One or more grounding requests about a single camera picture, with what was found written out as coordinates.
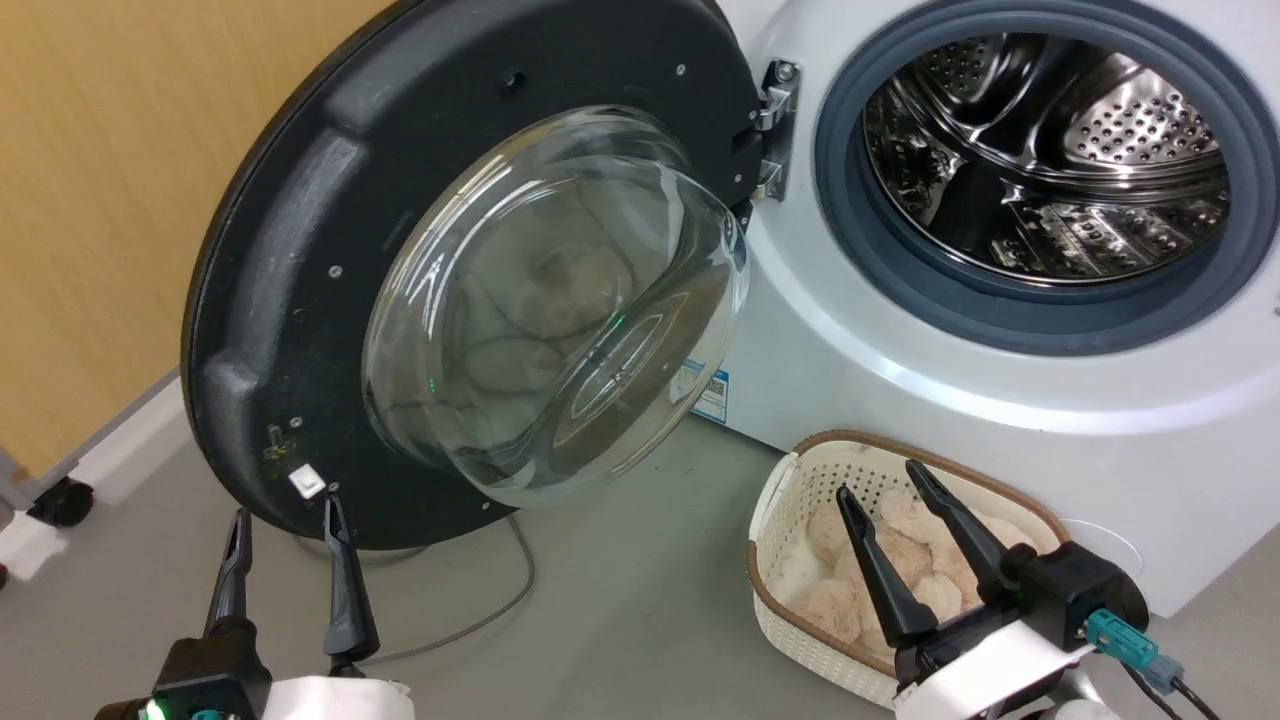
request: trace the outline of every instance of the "wooden wall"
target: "wooden wall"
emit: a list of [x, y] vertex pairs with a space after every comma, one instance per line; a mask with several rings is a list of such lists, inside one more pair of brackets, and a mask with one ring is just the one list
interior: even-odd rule
[[0, 0], [0, 446], [33, 474], [178, 363], [228, 179], [387, 3]]

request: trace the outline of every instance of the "baseboard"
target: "baseboard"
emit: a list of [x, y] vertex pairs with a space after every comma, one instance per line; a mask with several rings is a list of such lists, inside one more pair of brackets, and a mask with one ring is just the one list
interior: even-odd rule
[[[183, 406], [182, 380], [174, 372], [42, 478], [42, 487], [70, 474], [93, 486], [95, 503], [119, 505], [193, 442]], [[58, 530], [19, 512], [0, 530], [0, 564], [6, 565], [13, 577], [29, 579], [49, 559], [64, 552], [74, 534], [74, 528]]]

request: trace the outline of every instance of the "floor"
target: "floor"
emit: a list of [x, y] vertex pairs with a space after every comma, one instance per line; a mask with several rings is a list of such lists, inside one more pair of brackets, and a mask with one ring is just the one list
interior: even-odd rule
[[[627, 479], [570, 507], [520, 514], [538, 580], [516, 611], [374, 674], [412, 687], [419, 716], [430, 720], [888, 717], [778, 653], [755, 625], [746, 524], [777, 456], [686, 421]], [[200, 632], [230, 498], [186, 443], [115, 502], [63, 533], [59, 556], [0, 593], [5, 716], [91, 717], [109, 701], [146, 694], [169, 644]], [[255, 551], [250, 615], [265, 664], [276, 678], [324, 671], [328, 564], [262, 523]], [[1266, 689], [1280, 661], [1267, 614], [1280, 606], [1277, 566], [1272, 534], [1153, 629], [1224, 717], [1280, 716]], [[388, 652], [484, 616], [524, 578], [506, 523], [366, 577]], [[1114, 667], [1091, 665], [1126, 720], [1162, 717]]]

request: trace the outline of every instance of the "robotic arm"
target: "robotic arm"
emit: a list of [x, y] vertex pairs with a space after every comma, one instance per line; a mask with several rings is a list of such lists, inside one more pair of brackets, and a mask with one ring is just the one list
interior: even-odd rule
[[205, 632], [169, 648], [151, 694], [114, 702], [95, 720], [413, 720], [408, 688], [365, 678], [356, 666], [380, 647], [374, 614], [342, 503], [325, 498], [325, 544], [333, 556], [328, 676], [273, 682], [257, 656], [244, 579], [253, 564], [252, 520], [236, 512], [214, 584]]
[[[1006, 548], [928, 468], [909, 460], [906, 470], [977, 575], [983, 605], [940, 625], [881, 550], [852, 492], [836, 492], [884, 639], [896, 651], [899, 720], [992, 719], [1042, 697], [1057, 706], [1029, 717], [1119, 720], [1075, 669], [1096, 650], [1139, 669], [1139, 683], [1183, 692], [1181, 666], [1143, 634], [1147, 603], [1120, 568], [1074, 542], [1046, 555], [1027, 544]], [[1202, 711], [1216, 720], [1207, 706]]]

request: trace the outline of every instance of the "washing machine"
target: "washing machine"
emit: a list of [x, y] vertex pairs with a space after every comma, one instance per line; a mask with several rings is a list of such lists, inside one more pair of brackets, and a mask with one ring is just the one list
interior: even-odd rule
[[687, 415], [1027, 492], [1171, 614], [1280, 518], [1265, 0], [424, 0], [335, 49], [210, 224], [220, 482], [439, 542]]

